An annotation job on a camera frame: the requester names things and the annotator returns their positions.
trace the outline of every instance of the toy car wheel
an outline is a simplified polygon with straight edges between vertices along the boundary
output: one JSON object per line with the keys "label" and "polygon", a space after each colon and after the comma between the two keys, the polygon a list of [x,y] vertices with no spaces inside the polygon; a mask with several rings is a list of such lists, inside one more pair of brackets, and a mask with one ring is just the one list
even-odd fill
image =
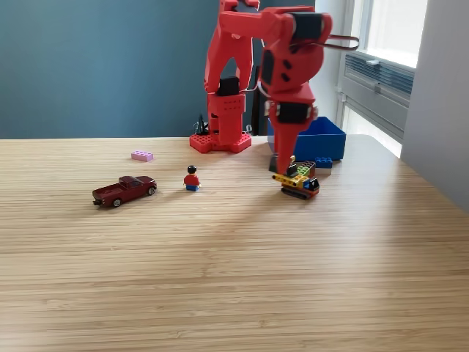
{"label": "toy car wheel", "polygon": [[120,199],[115,199],[112,202],[112,206],[115,207],[115,208],[120,207],[121,204],[122,204],[122,200],[120,200]]}

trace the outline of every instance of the red base plate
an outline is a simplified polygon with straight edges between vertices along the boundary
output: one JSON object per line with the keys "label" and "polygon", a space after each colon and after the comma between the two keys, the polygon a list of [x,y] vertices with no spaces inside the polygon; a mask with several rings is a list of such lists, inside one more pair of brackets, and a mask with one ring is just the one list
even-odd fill
{"label": "red base plate", "polygon": [[229,151],[232,153],[240,153],[244,149],[248,148],[252,144],[251,135],[243,133],[240,140],[233,144],[228,145],[216,145],[213,142],[212,136],[207,134],[205,136],[199,136],[193,134],[189,139],[189,144],[195,150],[200,153],[208,153],[211,150],[216,151]]}

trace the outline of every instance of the white wall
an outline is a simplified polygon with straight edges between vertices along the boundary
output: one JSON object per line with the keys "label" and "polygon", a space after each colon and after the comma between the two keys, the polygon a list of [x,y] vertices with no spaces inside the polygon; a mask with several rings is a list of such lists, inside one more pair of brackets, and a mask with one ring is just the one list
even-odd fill
{"label": "white wall", "polygon": [[[332,16],[332,34],[343,32],[346,5],[345,0],[316,0],[316,12],[327,12]],[[326,116],[333,122],[337,115],[336,85],[339,80],[340,58],[341,51],[326,48],[322,68],[309,82],[320,116]]]}
{"label": "white wall", "polygon": [[402,160],[469,211],[469,1],[429,0]]}

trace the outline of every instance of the red shirt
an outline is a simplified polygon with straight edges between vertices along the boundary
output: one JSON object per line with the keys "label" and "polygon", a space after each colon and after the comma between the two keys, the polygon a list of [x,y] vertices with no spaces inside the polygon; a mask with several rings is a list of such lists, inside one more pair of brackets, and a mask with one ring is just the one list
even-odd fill
{"label": "red shirt", "polygon": [[184,184],[188,186],[198,186],[200,185],[199,178],[197,175],[187,175],[184,177]]}

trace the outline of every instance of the lego minifigure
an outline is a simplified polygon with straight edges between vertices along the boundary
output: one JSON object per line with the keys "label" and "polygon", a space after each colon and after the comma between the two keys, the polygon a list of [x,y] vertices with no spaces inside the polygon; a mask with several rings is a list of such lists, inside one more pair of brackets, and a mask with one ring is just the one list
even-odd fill
{"label": "lego minifigure", "polygon": [[194,165],[188,167],[188,174],[184,177],[184,186],[188,191],[197,191],[200,187],[199,178],[197,177],[197,168]]}

